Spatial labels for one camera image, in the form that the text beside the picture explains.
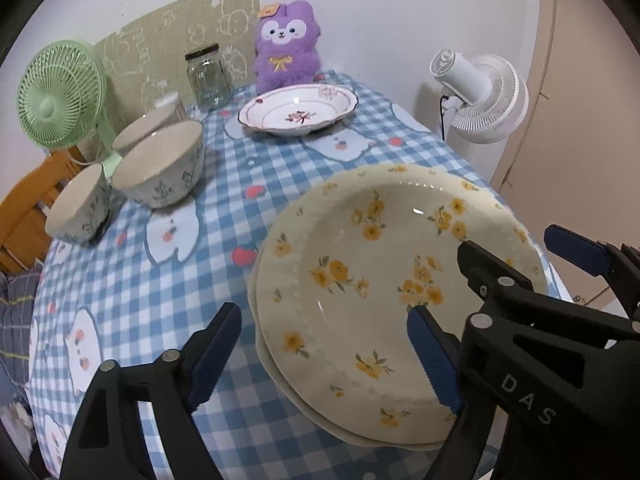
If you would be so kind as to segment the white red-trimmed plate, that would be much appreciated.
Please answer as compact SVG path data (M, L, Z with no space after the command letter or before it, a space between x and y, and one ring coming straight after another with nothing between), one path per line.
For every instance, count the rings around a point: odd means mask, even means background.
M245 129L274 136L306 136L339 122L358 104L346 87L296 84L256 96L240 109L238 121Z

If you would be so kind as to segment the purple plush bunny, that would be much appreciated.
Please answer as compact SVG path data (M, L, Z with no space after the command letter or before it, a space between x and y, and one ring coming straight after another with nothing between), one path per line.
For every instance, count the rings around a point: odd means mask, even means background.
M294 84L310 84L320 70L321 28L305 0L273 3L258 13L254 74L263 94Z

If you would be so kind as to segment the beige door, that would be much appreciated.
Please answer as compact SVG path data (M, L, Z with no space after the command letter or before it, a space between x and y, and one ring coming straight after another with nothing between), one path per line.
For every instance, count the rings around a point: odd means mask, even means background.
M639 244L639 53L603 0L541 0L532 110L491 182L541 240L551 223Z

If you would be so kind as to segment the wooden bed headboard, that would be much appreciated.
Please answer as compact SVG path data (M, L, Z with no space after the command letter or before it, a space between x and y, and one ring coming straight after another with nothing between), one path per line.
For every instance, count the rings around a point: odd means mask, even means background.
M80 166L63 150L48 156L32 170L1 203L1 271L21 273L44 261L52 238L46 233L46 215L41 206L50 207L60 196L63 185L80 173Z

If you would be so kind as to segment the grey plaid pillow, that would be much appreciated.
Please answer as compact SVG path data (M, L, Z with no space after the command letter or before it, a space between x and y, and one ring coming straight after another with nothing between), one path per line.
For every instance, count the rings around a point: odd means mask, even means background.
M32 312L41 278L41 266L19 274L1 273L0 344L1 404L26 401Z

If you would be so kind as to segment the floral ceramic bowl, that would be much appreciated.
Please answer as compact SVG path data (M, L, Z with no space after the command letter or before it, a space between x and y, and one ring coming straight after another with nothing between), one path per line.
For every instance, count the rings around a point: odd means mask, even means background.
M112 175L112 187L128 200L151 209L166 208L188 196L205 162L204 126L177 122L137 144Z
M112 143L112 149L120 156L125 156L152 133L185 119L186 112L175 104L150 110L122 129Z
M82 170L54 201L46 233L56 240L83 245L90 242L110 213L111 189L101 164Z

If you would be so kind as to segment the round yellow flower plate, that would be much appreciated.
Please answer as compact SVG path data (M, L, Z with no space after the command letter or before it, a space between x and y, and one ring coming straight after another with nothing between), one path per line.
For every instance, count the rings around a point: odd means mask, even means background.
M340 172L278 215L250 285L268 374L316 425L345 442L428 448L454 414L439 403L407 335L424 306L462 333L482 304L459 270L472 240L548 288L534 242L487 188L436 168Z

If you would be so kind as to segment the blue checkered tablecloth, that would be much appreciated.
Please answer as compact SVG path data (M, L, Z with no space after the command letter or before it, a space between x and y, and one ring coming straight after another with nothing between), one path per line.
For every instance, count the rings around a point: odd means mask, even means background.
M123 366L181 347L227 301L245 306L246 281L278 213L339 171L377 162L439 167L480 184L480 176L406 110L354 78L321 75L351 88L356 110L321 140L244 132L236 119L254 96L203 117L204 174L182 209L154 214L114 197L111 222L91 246L55 242L38 287L28 400L44 463L61 470L66 441L94 374L78 348ZM358 448L317 427L260 364L255 325L243 330L210 400L194 419L228 479L420 479L431 455Z

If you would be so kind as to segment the cotton swab container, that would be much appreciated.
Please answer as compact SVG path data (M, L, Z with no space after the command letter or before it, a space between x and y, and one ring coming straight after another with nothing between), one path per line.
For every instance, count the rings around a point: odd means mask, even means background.
M155 108L160 108L169 104L175 105L175 107L180 107L182 105L181 98L177 91L167 92L154 101Z

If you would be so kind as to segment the white standing fan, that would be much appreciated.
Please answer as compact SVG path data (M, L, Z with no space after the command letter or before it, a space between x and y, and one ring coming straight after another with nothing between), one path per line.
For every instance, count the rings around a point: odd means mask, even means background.
M473 144L494 144L514 133L526 116L526 82L502 56L465 58L444 49L432 59L430 72L448 91L439 100L443 138L454 132Z

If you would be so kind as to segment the green desk fan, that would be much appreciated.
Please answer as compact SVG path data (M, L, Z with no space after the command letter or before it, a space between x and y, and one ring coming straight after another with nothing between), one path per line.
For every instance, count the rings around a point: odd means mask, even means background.
M29 140L48 152L97 136L96 161L109 178L122 158L112 150L116 133L107 118L106 97L106 73L90 44L55 41L27 66L17 91L17 115Z

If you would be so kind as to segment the glass jar black lid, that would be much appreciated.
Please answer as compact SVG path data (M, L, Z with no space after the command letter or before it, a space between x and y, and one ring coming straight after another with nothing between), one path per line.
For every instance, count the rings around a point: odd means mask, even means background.
M219 44L189 52L184 59L198 109L208 113L226 106L232 97L232 87L221 61Z

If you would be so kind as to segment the green patterned wall mat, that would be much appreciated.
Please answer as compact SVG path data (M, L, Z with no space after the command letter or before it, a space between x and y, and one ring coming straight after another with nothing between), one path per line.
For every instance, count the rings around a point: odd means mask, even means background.
M93 46L107 79L106 117L122 131L170 92L195 104L186 74L188 53L218 44L234 88L255 81L259 0L177 0L112 32Z

